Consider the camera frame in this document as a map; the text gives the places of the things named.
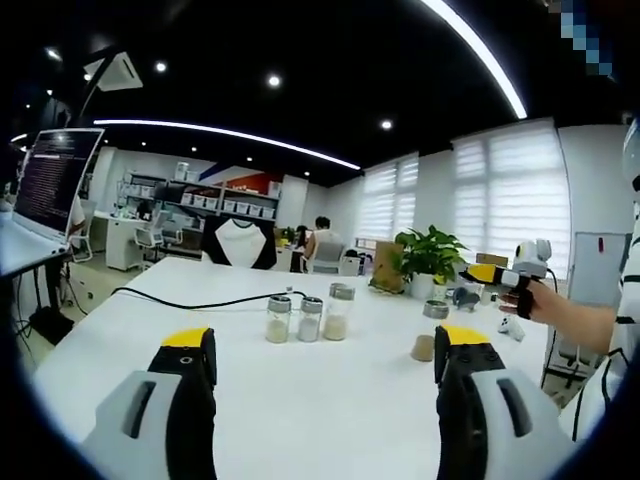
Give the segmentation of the person's right hand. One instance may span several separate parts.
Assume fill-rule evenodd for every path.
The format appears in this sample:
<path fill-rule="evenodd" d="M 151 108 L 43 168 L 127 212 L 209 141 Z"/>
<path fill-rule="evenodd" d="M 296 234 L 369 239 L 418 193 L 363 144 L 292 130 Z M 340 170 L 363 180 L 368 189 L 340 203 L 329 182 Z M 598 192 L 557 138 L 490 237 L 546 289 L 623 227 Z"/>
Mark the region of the person's right hand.
<path fill-rule="evenodd" d="M 541 311 L 538 299 L 545 291 L 544 284 L 531 280 L 525 288 L 501 295 L 499 309 L 504 313 L 513 314 L 523 319 L 534 320 Z"/>

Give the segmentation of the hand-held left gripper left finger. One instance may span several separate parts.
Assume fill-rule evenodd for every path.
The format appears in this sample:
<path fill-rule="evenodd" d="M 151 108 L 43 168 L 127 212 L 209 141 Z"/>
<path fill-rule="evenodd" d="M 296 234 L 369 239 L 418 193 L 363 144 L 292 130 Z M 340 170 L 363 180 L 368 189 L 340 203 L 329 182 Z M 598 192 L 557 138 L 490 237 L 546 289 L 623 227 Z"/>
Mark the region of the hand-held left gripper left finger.
<path fill-rule="evenodd" d="M 83 453 L 106 479 L 215 479 L 216 385 L 214 330 L 169 336 L 98 405 Z"/>

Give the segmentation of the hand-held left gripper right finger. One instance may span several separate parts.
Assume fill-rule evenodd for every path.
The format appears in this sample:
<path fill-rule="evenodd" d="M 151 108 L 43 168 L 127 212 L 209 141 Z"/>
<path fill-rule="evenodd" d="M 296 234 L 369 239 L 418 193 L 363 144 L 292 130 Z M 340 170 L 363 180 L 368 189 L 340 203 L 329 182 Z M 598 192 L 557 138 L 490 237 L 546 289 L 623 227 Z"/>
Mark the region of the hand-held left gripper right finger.
<path fill-rule="evenodd" d="M 439 479 L 549 479 L 573 453 L 554 402 L 486 341 L 434 337 Z"/>

